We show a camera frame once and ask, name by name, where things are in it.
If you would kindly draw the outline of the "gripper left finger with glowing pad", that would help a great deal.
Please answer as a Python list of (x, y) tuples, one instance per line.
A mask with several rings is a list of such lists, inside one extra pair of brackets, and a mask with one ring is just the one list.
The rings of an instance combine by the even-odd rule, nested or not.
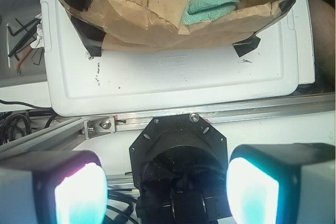
[(1, 155), (1, 223), (102, 223), (107, 185), (92, 151)]

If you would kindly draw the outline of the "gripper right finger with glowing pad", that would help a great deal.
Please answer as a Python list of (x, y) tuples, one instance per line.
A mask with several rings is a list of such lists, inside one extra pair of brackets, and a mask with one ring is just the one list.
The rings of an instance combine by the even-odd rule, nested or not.
[(226, 189), (236, 223), (335, 223), (335, 146), (238, 145)]

